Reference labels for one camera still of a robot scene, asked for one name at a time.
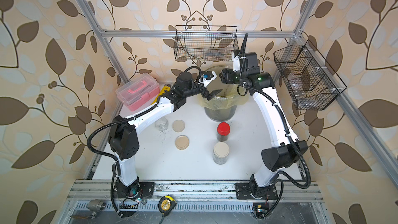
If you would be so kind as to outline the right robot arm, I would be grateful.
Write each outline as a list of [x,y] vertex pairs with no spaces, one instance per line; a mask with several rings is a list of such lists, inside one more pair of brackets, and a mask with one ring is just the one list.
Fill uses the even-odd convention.
[[[245,35],[240,49],[233,53],[233,68],[224,68],[220,78],[223,84],[244,88],[253,97],[270,134],[271,147],[261,152],[263,164],[251,175],[250,193],[256,199],[264,197],[280,181],[280,175],[296,187],[307,189],[311,184],[311,173],[303,154],[308,146],[305,141],[299,140],[288,123],[271,75],[260,71],[256,53],[246,51],[247,39],[248,35]],[[305,173],[305,182],[302,184],[285,172],[285,168],[297,162],[301,163]]]

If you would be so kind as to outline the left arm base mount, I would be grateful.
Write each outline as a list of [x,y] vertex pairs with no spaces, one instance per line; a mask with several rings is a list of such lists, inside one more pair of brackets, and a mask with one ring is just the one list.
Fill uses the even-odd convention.
[[117,180],[112,192],[116,198],[149,198],[153,196],[155,183],[152,181],[136,181],[130,186],[125,186]]

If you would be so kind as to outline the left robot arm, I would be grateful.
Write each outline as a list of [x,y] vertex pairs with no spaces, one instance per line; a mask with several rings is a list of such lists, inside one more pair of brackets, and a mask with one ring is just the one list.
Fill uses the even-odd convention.
[[[221,91],[210,92],[207,86],[216,78],[217,74],[214,71],[204,72],[197,66],[191,66],[177,76],[171,89],[160,95],[155,103],[130,117],[117,116],[112,123],[90,134],[87,139],[88,149],[113,159],[116,170],[114,176],[121,184],[120,191],[128,198],[135,197],[140,192],[134,158],[140,148],[138,135],[162,117],[180,109],[191,96],[199,94],[204,99],[213,99]],[[111,129],[109,133],[111,153],[97,150],[92,145],[93,138],[107,128]]]

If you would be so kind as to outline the ribbed glass jar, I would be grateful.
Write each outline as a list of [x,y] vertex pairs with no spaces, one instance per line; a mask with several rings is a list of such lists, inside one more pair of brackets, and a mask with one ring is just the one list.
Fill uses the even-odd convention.
[[169,122],[165,117],[161,117],[160,119],[155,121],[154,125],[159,131],[164,132],[168,129]]

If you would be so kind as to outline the beige lid tall jar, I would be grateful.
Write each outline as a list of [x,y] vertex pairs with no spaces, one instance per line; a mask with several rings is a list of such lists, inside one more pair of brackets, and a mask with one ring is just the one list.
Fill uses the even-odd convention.
[[228,144],[224,142],[217,142],[213,148],[213,160],[216,164],[222,165],[225,164],[228,155],[230,153],[230,147]]

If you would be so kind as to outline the tan short jar lid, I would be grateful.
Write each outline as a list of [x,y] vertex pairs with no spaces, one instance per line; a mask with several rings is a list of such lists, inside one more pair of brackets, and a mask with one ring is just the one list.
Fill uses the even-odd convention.
[[179,150],[185,150],[189,147],[189,138],[185,135],[180,135],[175,140],[175,146]]

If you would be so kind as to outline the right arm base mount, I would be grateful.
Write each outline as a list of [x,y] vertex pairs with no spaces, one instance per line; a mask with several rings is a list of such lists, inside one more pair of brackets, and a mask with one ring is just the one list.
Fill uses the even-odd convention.
[[259,187],[252,174],[250,180],[235,184],[236,197],[238,200],[277,200],[278,193],[275,185]]

